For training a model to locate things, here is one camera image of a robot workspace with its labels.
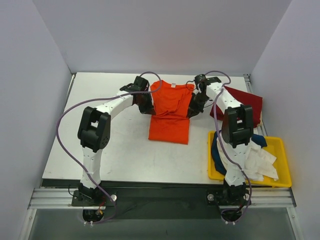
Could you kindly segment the orange t shirt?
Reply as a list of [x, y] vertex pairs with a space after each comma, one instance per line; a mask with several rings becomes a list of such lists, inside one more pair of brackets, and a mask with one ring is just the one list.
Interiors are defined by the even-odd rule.
[[148, 139], [187, 145], [190, 119], [187, 117], [193, 84], [178, 85], [156, 81], [150, 89], [155, 115], [150, 118]]

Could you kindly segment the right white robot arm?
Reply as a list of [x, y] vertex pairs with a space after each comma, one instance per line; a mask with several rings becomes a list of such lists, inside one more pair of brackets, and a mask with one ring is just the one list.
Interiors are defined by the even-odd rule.
[[214, 123], [217, 144], [229, 161], [224, 181], [228, 188], [221, 192], [222, 200], [233, 204], [240, 197], [235, 188], [245, 185], [248, 177], [244, 173], [245, 160], [249, 155], [249, 143], [254, 134], [253, 108], [236, 100], [218, 77], [207, 78], [204, 74], [194, 77], [196, 92], [192, 93], [187, 117], [192, 118], [204, 111], [205, 103], [213, 100]]

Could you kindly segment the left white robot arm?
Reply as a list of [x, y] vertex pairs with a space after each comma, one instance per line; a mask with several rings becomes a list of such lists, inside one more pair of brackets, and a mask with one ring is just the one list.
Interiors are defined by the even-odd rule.
[[137, 105], [141, 114], [155, 113], [150, 83], [141, 76], [136, 76], [133, 83], [121, 87], [118, 93], [106, 103], [83, 110], [77, 137], [83, 152], [82, 178], [78, 187], [83, 200], [90, 206], [101, 201], [100, 168], [103, 149], [111, 138], [111, 121], [123, 110]]

